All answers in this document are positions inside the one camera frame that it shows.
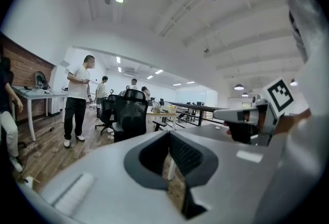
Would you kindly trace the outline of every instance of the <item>black pants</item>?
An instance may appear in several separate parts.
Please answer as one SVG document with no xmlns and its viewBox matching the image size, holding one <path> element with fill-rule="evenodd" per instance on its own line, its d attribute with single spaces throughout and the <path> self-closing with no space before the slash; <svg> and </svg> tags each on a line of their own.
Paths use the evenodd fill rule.
<svg viewBox="0 0 329 224">
<path fill-rule="evenodd" d="M 64 131 L 65 131 L 65 139 L 71 139 L 72 132 L 72 120 L 73 115 L 76 118 L 76 136 L 80 136 L 82 134 L 82 123 L 84 118 L 84 113 L 86 111 L 86 100 L 77 99 L 77 98 L 67 98 L 66 108 L 65 108 L 65 119 L 64 119 Z"/>
</svg>

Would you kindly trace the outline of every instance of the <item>jeans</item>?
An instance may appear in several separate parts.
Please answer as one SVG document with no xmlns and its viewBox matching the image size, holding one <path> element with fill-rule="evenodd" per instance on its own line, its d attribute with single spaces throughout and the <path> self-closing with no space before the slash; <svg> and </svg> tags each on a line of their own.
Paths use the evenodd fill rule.
<svg viewBox="0 0 329 224">
<path fill-rule="evenodd" d="M 0 143 L 1 143 L 1 127 L 7 133 L 7 149 L 8 153 L 12 156 L 17 157 L 19 155 L 19 149 L 17 146 L 19 131 L 17 129 L 17 125 L 11 116 L 11 114 L 7 111 L 0 113 Z"/>
<path fill-rule="evenodd" d="M 72 120 L 73 115 L 76 119 L 76 136 L 80 136 L 82 134 L 82 123 L 84 119 L 84 113 L 86 111 L 86 100 L 78 99 L 78 98 L 67 98 L 66 108 L 65 108 L 65 118 L 64 118 L 64 131 L 65 131 L 65 139 L 71 139 L 71 132 L 73 128 Z"/>
</svg>

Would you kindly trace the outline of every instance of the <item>wooden floor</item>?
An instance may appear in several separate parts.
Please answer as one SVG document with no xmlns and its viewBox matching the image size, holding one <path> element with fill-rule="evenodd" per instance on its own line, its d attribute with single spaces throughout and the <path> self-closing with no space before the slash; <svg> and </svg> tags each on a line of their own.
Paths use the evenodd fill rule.
<svg viewBox="0 0 329 224">
<path fill-rule="evenodd" d="M 61 116 L 56 117 L 55 126 L 54 117 L 43 117 L 35 120 L 33 123 L 36 136 L 35 143 L 31 140 L 28 123 L 19 126 L 19 141 L 24 141 L 27 144 L 27 148 L 19 151 L 19 158 L 24 168 L 22 178 L 32 176 L 39 181 L 35 181 L 33 184 L 33 189 L 36 192 L 40 192 L 56 174 L 78 159 L 100 146 L 113 144 L 113 138 L 109 136 L 109 133 L 105 131 L 100 136 L 101 127 L 95 130 L 95 124 L 102 124 L 102 122 L 96 118 L 95 110 L 87 108 L 82 127 L 85 142 L 77 141 L 74 138 L 74 132 L 72 132 L 71 148 L 65 149 L 63 145 L 64 125 L 61 118 Z M 153 123 L 148 124 L 148 133 L 153 130 Z M 164 178 L 168 175 L 170 159 L 168 156 L 165 161 Z M 22 181 L 18 172 L 13 171 L 13 176 L 16 181 Z M 184 179 L 176 170 L 174 179 L 169 181 L 168 195 L 179 210 L 182 207 L 184 194 Z"/>
</svg>

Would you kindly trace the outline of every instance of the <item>black hair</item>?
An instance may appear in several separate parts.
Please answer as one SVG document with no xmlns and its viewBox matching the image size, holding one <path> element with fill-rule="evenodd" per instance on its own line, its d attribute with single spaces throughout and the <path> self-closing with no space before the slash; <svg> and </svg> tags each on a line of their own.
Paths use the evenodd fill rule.
<svg viewBox="0 0 329 224">
<path fill-rule="evenodd" d="M 91 56 L 91 55 L 87 55 L 87 56 L 84 58 L 83 63 L 88 62 L 90 59 L 95 59 L 95 57 L 94 57 L 94 56 Z"/>
</svg>

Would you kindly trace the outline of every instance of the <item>ceiling beam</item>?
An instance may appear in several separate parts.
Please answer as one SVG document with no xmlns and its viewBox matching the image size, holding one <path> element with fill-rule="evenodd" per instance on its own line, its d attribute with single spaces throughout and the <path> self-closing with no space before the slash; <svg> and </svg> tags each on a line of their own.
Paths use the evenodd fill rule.
<svg viewBox="0 0 329 224">
<path fill-rule="evenodd" d="M 190 0 L 176 0 L 176 2 L 173 2 L 165 11 L 164 17 L 160 18 L 160 20 L 156 24 L 154 29 L 155 33 L 157 35 L 160 35 L 163 29 L 168 24 L 169 20 L 173 20 L 177 15 L 177 11 L 180 12 L 182 10 L 182 6 L 188 4 L 189 2 Z"/>
<path fill-rule="evenodd" d="M 286 60 L 286 59 L 301 59 L 301 55 L 299 51 L 294 51 L 291 53 L 281 53 L 276 55 L 267 55 L 267 56 L 257 56 L 252 59 L 241 60 L 237 62 L 232 62 L 228 64 L 221 64 L 216 66 L 216 70 L 222 70 L 232 67 L 239 67 L 242 65 L 248 64 L 256 64 L 260 62 L 267 62 L 267 61 L 276 61 L 276 60 Z"/>
<path fill-rule="evenodd" d="M 189 47 L 200 39 L 203 39 L 205 36 L 208 36 L 235 21 L 250 17 L 265 10 L 279 8 L 286 5 L 286 0 L 263 0 L 257 4 L 254 4 L 250 9 L 244 7 L 243 9 L 234 10 L 233 12 L 216 20 L 213 24 L 211 24 L 210 29 L 204 28 L 198 33 L 193 34 L 196 38 L 188 38 L 184 41 L 184 44 Z"/>
<path fill-rule="evenodd" d="M 284 37 L 289 37 L 292 36 L 291 30 L 290 29 L 280 29 L 268 33 L 262 33 L 258 34 L 256 36 L 251 36 L 247 37 L 245 39 L 239 40 L 232 42 L 230 44 L 222 45 L 219 48 L 212 49 L 210 52 L 204 53 L 205 58 L 210 58 L 214 55 L 220 54 L 225 51 L 237 49 L 240 47 L 244 47 L 247 45 L 252 45 L 255 43 L 263 42 L 263 41 L 269 41 L 269 40 L 274 40 L 274 39 L 279 39 L 279 38 L 284 38 Z"/>
<path fill-rule="evenodd" d="M 260 76 L 268 76 L 268 75 L 283 75 L 283 74 L 291 74 L 299 71 L 300 68 L 285 68 L 285 69 L 276 69 L 276 70 L 265 70 L 265 71 L 256 71 L 245 74 L 231 74 L 224 76 L 226 80 L 233 79 L 241 79 L 241 78 L 252 78 L 252 77 L 260 77 Z"/>
</svg>

